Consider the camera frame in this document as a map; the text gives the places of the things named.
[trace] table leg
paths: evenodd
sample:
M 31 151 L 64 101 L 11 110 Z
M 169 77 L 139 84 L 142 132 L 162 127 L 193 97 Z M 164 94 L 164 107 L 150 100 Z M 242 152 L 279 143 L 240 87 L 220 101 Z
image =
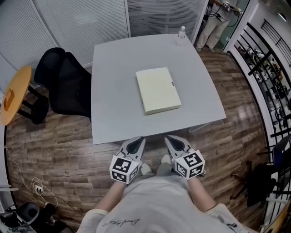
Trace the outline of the table leg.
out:
M 32 109 L 32 107 L 33 107 L 32 104 L 30 104 L 29 102 L 27 102 L 25 100 L 22 101 L 22 104 L 24 104 L 25 106 L 29 107 L 30 109 Z
M 20 115 L 22 115 L 22 116 L 24 116 L 24 117 L 26 117 L 26 118 L 32 120 L 31 114 L 29 114 L 29 113 L 27 113 L 27 112 L 25 112 L 25 111 L 23 111 L 23 110 L 21 110 L 21 109 L 18 110 L 18 113 L 19 113 Z
M 42 94 L 40 94 L 39 92 L 37 92 L 35 89 L 33 89 L 31 86 L 28 86 L 28 90 L 34 94 L 36 97 L 38 98 L 43 98 L 44 96 Z
M 23 105 L 31 109 L 31 114 L 21 109 L 18 110 L 18 113 L 26 118 L 31 119 L 34 124 L 38 125 L 41 124 L 45 119 L 45 116 L 49 109 L 49 100 L 46 96 L 43 96 L 42 94 L 38 93 L 31 86 L 28 87 L 28 90 L 37 97 L 37 100 L 33 104 L 30 104 L 25 100 L 22 101 Z

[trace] glass door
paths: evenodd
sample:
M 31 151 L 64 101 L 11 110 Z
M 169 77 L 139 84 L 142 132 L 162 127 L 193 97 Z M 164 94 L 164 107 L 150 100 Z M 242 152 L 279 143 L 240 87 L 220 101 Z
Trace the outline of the glass door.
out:
M 247 5 L 249 4 L 250 0 L 239 0 L 237 3 L 237 7 L 241 8 L 243 12 L 245 12 L 245 9 L 247 8 Z M 242 18 L 242 15 L 235 16 L 235 14 L 231 15 L 231 20 L 227 26 L 227 28 L 224 29 L 223 33 L 221 34 L 221 37 L 217 43 L 217 46 L 220 49 L 224 49 L 224 47 L 227 45 L 229 39 L 231 38 L 233 32 L 236 30 L 237 25 L 240 23 L 240 20 Z

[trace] beige pants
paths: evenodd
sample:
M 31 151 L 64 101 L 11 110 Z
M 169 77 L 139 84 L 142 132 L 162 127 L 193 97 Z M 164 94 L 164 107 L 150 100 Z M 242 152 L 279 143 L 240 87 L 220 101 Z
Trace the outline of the beige pants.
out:
M 156 171 L 156 176 L 157 177 L 166 177 L 166 176 L 173 176 L 173 175 L 177 175 L 175 172 L 172 172 L 172 166 L 165 162 L 162 163 L 159 167 L 158 170 Z M 148 172 L 146 175 L 142 175 L 141 170 L 139 171 L 139 173 L 136 175 L 135 179 L 131 182 L 137 182 L 140 180 L 145 180 L 151 177 L 154 177 L 155 174 L 153 172 Z
M 197 47 L 202 49 L 206 44 L 209 48 L 213 49 L 228 23 L 229 20 L 220 22 L 215 16 L 209 17 L 205 28 L 201 32 Z

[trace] notepad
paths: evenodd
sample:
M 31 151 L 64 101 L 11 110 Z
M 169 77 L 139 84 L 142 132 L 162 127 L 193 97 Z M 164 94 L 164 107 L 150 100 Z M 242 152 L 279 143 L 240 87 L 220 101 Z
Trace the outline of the notepad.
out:
M 168 68 L 138 71 L 136 77 L 146 115 L 181 106 Z

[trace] black and white marker cube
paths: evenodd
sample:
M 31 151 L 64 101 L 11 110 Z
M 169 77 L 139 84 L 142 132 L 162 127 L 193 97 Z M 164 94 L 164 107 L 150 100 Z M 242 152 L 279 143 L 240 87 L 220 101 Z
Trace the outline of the black and white marker cube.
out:
M 229 2 L 228 1 L 223 1 L 222 6 L 224 6 L 224 7 L 229 6 Z
M 175 170 L 186 179 L 195 177 L 204 170 L 205 161 L 200 151 L 194 151 L 175 160 Z
M 139 163 L 122 157 L 113 156 L 110 164 L 111 179 L 129 184 L 137 175 Z

